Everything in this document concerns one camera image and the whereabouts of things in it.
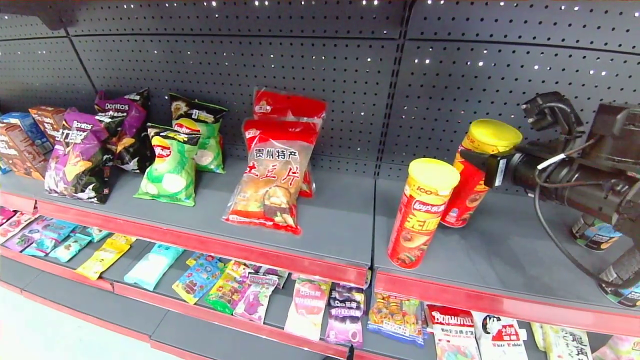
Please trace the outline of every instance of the blue snack box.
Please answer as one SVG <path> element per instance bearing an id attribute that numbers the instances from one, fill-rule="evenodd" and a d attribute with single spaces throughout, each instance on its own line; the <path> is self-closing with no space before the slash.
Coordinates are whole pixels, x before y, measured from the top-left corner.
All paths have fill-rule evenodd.
<path id="1" fill-rule="evenodd" d="M 0 122 L 20 124 L 24 132 L 33 140 L 42 154 L 46 154 L 53 149 L 53 145 L 51 145 L 51 142 L 47 139 L 47 135 L 40 129 L 38 123 L 33 120 L 31 114 L 19 112 L 6 113 L 0 117 Z"/>

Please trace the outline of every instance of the brown snack box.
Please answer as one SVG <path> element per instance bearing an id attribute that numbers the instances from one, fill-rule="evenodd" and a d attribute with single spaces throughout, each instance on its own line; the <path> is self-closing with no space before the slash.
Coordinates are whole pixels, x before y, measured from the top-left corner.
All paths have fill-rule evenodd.
<path id="1" fill-rule="evenodd" d="M 0 156 L 16 174 L 44 180 L 47 158 L 20 124 L 0 125 Z"/>
<path id="2" fill-rule="evenodd" d="M 66 110 L 50 106 L 36 106 L 29 109 L 29 112 L 40 126 L 40 129 L 47 135 L 51 145 L 56 145 L 56 139 L 60 135 L 62 124 L 65 122 Z"/>

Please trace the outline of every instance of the store shelf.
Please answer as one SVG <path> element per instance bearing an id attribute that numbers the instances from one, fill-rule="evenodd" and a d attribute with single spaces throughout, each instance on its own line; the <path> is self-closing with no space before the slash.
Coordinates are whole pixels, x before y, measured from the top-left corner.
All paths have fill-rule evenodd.
<path id="1" fill-rule="evenodd" d="M 3 175 L 0 200 L 4 206 L 24 209 L 28 199 L 35 197 L 42 215 L 364 285 L 371 262 L 373 179 L 315 171 L 317 195 L 299 199 L 303 234 L 293 236 L 222 222 L 246 162 L 229 159 L 225 168 L 224 175 L 199 174 L 196 206 L 192 208 L 133 198 L 141 176 L 117 170 L 105 205 L 46 195 L 42 182 L 15 174 Z"/>
<path id="2" fill-rule="evenodd" d="M 556 249 L 528 197 L 489 193 L 469 225 L 438 228 L 420 267 L 396 267 L 387 257 L 387 245 L 403 186 L 400 181 L 376 183 L 377 289 L 527 321 L 640 336 L 640 311 L 608 300 Z M 543 205 L 552 230 L 594 271 L 604 270 L 631 246 L 623 238 L 604 253 L 584 249 L 569 235 L 578 214 Z"/>

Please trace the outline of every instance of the red chip can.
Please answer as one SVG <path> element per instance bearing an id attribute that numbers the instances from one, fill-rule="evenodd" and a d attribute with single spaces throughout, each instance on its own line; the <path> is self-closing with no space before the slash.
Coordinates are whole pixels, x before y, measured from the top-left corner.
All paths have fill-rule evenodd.
<path id="1" fill-rule="evenodd" d="M 387 249 L 393 264 L 404 269 L 420 265 L 459 180 L 458 171 L 444 161 L 425 158 L 409 164 L 409 176 Z"/>

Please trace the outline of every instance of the red snack bag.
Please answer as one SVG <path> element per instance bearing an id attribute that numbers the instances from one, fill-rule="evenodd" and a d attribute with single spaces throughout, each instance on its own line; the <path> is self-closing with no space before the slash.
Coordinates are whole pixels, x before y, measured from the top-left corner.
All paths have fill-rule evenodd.
<path id="1" fill-rule="evenodd" d="M 256 87 L 253 91 L 253 117 L 255 119 L 319 119 L 321 124 L 325 116 L 326 102 L 322 100 L 269 88 Z M 310 168 L 308 168 L 302 180 L 300 196 L 313 197 L 315 190 L 316 184 L 311 177 Z"/>
<path id="2" fill-rule="evenodd" d="M 245 120 L 248 166 L 223 220 L 301 234 L 296 200 L 319 128 L 308 120 Z"/>

